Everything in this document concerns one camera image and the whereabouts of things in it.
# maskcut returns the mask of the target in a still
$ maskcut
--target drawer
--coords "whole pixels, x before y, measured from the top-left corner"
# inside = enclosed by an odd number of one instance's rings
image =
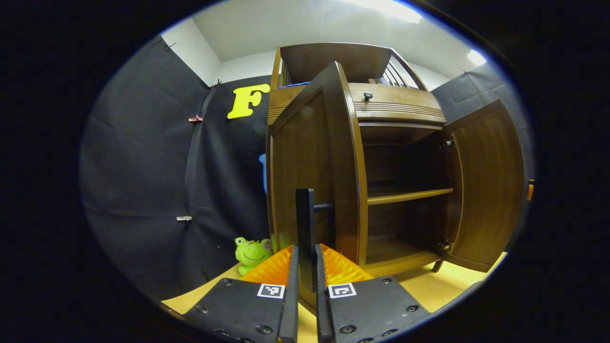
[[[350,83],[359,121],[398,121],[443,126],[447,123],[434,95],[423,90],[379,84]],[[372,99],[365,101],[364,92]]]

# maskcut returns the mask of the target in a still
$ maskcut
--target cabinet shelf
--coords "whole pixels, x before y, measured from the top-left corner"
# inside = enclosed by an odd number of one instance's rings
[[[436,195],[449,194],[452,192],[453,192],[453,188],[444,188],[444,189],[424,190],[422,192],[384,194],[384,195],[377,195],[375,197],[369,197],[367,199],[367,203],[369,205],[398,203],[401,201],[434,197]]]
[[[375,277],[396,275],[440,260],[432,251],[399,237],[369,237],[364,269]]]

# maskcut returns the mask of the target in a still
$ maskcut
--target door hinge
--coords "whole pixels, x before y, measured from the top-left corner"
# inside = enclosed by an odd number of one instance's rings
[[[439,242],[439,246],[443,249],[443,251],[450,253],[453,250],[453,247],[455,246],[455,242],[449,243],[449,240],[445,239],[444,242]]]
[[[449,138],[443,139],[443,142],[440,145],[439,150],[443,149],[446,151],[446,150],[449,150],[450,148],[455,149],[455,147],[456,147],[456,142],[453,140],[453,134],[451,134],[451,136],[449,136]]]

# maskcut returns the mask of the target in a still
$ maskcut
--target wooden shelf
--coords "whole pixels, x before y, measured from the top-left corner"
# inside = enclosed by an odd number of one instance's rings
[[[364,269],[378,278],[408,272],[438,260],[440,256],[436,253],[399,237],[369,237]]]
[[[408,145],[442,128],[431,125],[384,121],[360,121],[358,126],[360,126],[360,137],[364,146]]]
[[[401,193],[401,194],[379,195],[376,197],[369,197],[367,200],[367,203],[369,205],[397,203],[400,201],[428,198],[428,197],[434,197],[436,195],[449,194],[449,193],[453,193],[453,188],[424,190],[422,192],[411,192],[411,193]]]

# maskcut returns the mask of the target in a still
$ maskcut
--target black metal plate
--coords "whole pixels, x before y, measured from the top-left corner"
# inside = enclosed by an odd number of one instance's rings
[[[332,321],[330,311],[328,310],[328,302],[326,300],[326,275],[324,271],[324,254],[320,244],[315,246],[317,255],[316,266],[316,321],[318,324],[318,342],[329,343],[332,341]]]
[[[299,246],[292,247],[288,285],[284,293],[284,309],[279,327],[279,338],[283,343],[296,343],[299,317]]]
[[[260,285],[222,279],[184,317],[189,324],[228,342],[275,343],[284,299],[257,296]]]
[[[329,298],[336,343],[385,341],[430,315],[394,278],[352,285],[356,295]]]

